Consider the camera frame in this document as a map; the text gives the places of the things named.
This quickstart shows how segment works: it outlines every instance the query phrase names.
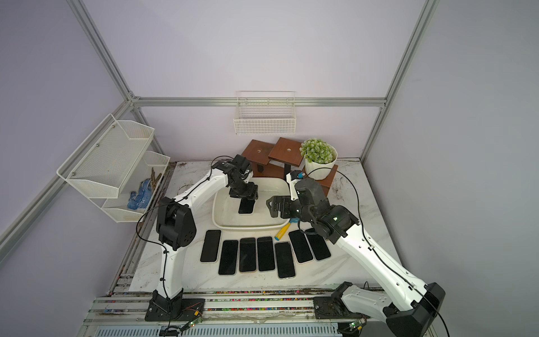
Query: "marble table surface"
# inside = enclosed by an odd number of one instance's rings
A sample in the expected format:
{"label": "marble table surface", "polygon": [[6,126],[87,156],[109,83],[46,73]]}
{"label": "marble table surface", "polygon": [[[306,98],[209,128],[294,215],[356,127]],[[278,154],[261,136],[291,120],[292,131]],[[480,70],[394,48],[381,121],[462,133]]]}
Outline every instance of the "marble table surface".
{"label": "marble table surface", "polygon": [[[358,159],[337,160],[339,171],[346,174],[354,183],[360,197],[361,217],[365,229],[381,247],[400,261],[391,237],[389,236],[384,219],[380,213],[367,177]],[[178,162],[172,175],[167,197],[175,197],[188,187],[199,181],[209,170],[210,162]],[[353,214],[357,215],[357,199],[350,183],[339,173],[336,174],[329,195],[331,204],[344,205]],[[370,286],[377,285],[372,276],[351,256],[331,242],[326,241],[331,257],[322,261],[312,261],[298,264],[295,261],[296,276],[289,279],[279,279],[277,271],[270,272],[236,272],[233,276],[221,276],[218,274],[219,259],[215,263],[201,263],[199,261],[206,230],[217,229],[211,219],[213,198],[210,198],[194,214],[197,233],[193,242],[188,246],[183,267],[183,286],[186,292],[196,291],[222,291],[222,290],[263,290],[279,289],[282,287],[331,287],[349,281],[360,286],[365,281]],[[310,224],[302,223],[302,229],[307,229]],[[291,226],[289,231],[297,229]],[[275,236],[279,230],[238,231],[223,230],[221,241],[227,239],[241,239],[244,237]],[[155,224],[149,236],[150,240],[157,240]],[[288,241],[285,234],[281,241]],[[130,291],[152,292],[159,280],[161,264],[161,249],[156,244],[147,243],[142,252],[141,259],[133,276]]]}

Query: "white wire basket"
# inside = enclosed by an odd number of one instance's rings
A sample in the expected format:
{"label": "white wire basket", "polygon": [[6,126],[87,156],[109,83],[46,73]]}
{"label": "white wire basket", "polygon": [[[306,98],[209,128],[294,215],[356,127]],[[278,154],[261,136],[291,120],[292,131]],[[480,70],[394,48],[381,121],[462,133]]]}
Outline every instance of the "white wire basket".
{"label": "white wire basket", "polygon": [[154,129],[109,115],[108,129],[69,171],[66,163],[56,173],[87,198],[118,198],[154,138]]}
{"label": "white wire basket", "polygon": [[238,92],[234,127],[238,135],[295,134],[294,92]]}
{"label": "white wire basket", "polygon": [[[158,177],[159,174],[161,174],[157,183],[157,185],[159,185],[169,161],[170,157],[165,155],[152,151],[144,152],[142,160],[133,170],[133,173],[129,177],[129,180],[126,182],[125,187],[118,198],[106,199],[105,203],[100,207],[101,210],[116,222],[137,222],[142,214],[146,212],[148,206],[136,210],[128,208],[127,204],[129,202],[131,191],[138,192],[141,182],[151,176],[152,168],[154,169],[155,177]],[[148,205],[151,204],[151,200],[155,197],[155,191],[156,189],[153,190]]]}

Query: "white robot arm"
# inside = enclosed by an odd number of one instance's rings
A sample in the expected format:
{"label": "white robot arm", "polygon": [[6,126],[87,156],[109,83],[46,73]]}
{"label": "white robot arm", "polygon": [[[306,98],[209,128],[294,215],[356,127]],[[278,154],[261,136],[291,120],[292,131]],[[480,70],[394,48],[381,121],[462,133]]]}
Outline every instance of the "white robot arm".
{"label": "white robot arm", "polygon": [[[224,187],[230,187],[230,196],[241,198],[242,204],[243,200],[256,200],[258,186],[249,182],[252,176],[249,161],[237,155],[232,161],[215,163],[204,178],[184,193],[173,199],[165,197],[159,201],[156,230],[164,251],[160,282],[153,293],[145,320],[163,321],[169,317],[179,319],[183,309],[189,304],[204,302],[204,299],[190,299],[187,303],[185,300],[182,301],[185,251],[197,232],[193,213]],[[246,204],[250,205],[252,211],[253,203]]]}
{"label": "white robot arm", "polygon": [[[331,296],[329,307],[319,310],[315,306],[315,312],[335,310],[335,317],[340,318],[343,312],[363,313],[385,321],[398,337],[423,336],[436,317],[445,291],[436,283],[426,284],[402,267],[348,209],[330,205],[314,179],[293,171],[287,175],[287,182],[290,197],[273,197],[272,202],[273,208],[289,211],[281,212],[281,217],[309,222],[317,234],[354,257],[384,288],[384,292],[372,292],[344,282]],[[285,205],[276,205],[276,201]]]}
{"label": "white robot arm", "polygon": [[[193,212],[218,190],[230,186],[230,196],[242,200],[256,200],[258,187],[249,182],[252,172],[248,160],[237,155],[233,161],[219,161],[194,187],[176,196],[160,201],[157,231],[166,247],[161,263],[159,286],[154,291],[148,311],[161,315],[156,319],[176,319],[182,312],[181,273],[186,246],[196,234]],[[305,177],[300,171],[287,175],[290,196],[274,196],[267,201],[273,217],[298,218],[309,222],[316,233],[331,241],[354,257],[384,288],[372,292],[344,282],[331,296],[331,301],[317,308],[335,318],[349,313],[362,313],[385,321],[398,337],[423,336],[444,299],[444,290],[436,283],[426,284],[402,267],[365,231],[363,224],[350,211],[340,205],[330,205],[320,184]]]}

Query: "yellow screwdriver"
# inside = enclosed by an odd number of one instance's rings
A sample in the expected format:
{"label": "yellow screwdriver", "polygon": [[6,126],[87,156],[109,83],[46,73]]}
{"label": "yellow screwdriver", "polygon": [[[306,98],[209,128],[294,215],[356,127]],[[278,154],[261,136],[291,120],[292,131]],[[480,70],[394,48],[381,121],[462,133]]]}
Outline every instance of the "yellow screwdriver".
{"label": "yellow screwdriver", "polygon": [[290,219],[290,221],[288,222],[288,224],[286,224],[286,226],[284,226],[283,228],[281,228],[281,230],[277,233],[277,235],[275,235],[275,240],[279,241],[283,235],[285,235],[286,231],[288,230],[288,228],[290,227],[290,224],[291,223],[298,223],[298,218],[292,218]]}

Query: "wooden stand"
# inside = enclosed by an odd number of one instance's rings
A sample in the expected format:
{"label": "wooden stand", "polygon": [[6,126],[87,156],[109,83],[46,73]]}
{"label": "wooden stand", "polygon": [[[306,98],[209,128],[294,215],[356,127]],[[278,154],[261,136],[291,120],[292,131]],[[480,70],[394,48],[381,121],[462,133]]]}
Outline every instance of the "wooden stand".
{"label": "wooden stand", "polygon": [[[253,177],[281,178],[286,180],[292,166],[299,167],[303,157],[300,153],[301,143],[287,138],[279,138],[277,144],[261,142],[253,139],[241,154],[246,157],[253,168]],[[281,162],[285,167],[270,164],[270,159]],[[333,166],[329,175],[323,180],[317,180],[322,185],[324,194],[328,196],[329,189],[337,172]]]}

